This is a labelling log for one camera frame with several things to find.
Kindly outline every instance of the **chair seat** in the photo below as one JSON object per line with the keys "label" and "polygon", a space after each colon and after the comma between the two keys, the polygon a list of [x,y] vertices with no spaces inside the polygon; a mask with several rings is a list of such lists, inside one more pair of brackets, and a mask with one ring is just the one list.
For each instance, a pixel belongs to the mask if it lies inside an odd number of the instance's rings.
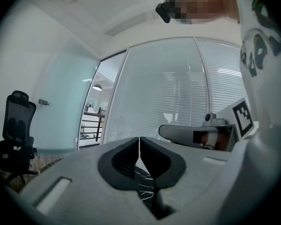
{"label": "chair seat", "polygon": [[24,145],[19,151],[14,146],[21,146],[13,142],[0,142],[0,169],[10,173],[22,174],[29,169],[30,150]]}

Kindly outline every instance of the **person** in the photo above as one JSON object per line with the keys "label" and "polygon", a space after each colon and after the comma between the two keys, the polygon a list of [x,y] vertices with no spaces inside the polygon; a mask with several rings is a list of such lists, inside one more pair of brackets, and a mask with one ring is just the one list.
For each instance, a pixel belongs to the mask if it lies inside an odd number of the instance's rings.
{"label": "person", "polygon": [[169,1],[190,24],[223,17],[240,23],[240,71],[252,118],[261,129],[281,126],[281,29],[266,4],[262,0]]}

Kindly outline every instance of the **chair armrest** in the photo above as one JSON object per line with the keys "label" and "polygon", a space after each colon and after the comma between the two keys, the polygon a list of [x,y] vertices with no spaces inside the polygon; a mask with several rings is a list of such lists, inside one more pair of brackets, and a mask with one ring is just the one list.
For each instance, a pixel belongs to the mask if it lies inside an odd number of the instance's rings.
{"label": "chair armrest", "polygon": [[33,143],[34,143],[34,138],[33,137],[28,137],[26,139],[25,146],[28,147],[29,150],[30,150],[30,159],[34,159]]}

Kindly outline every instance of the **person's neck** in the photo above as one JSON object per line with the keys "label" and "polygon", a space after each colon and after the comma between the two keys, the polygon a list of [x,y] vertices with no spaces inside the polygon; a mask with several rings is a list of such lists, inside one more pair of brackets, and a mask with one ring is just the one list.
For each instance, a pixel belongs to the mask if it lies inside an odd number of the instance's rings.
{"label": "person's neck", "polygon": [[239,11],[236,0],[222,0],[225,15],[239,22]]}

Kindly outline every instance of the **glass door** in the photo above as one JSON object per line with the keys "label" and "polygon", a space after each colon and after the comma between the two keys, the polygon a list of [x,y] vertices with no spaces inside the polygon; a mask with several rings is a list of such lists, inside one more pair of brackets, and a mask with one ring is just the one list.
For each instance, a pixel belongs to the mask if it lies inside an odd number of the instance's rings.
{"label": "glass door", "polygon": [[77,150],[81,114],[98,64],[88,49],[71,39],[43,73],[36,92],[35,146],[39,155]]}

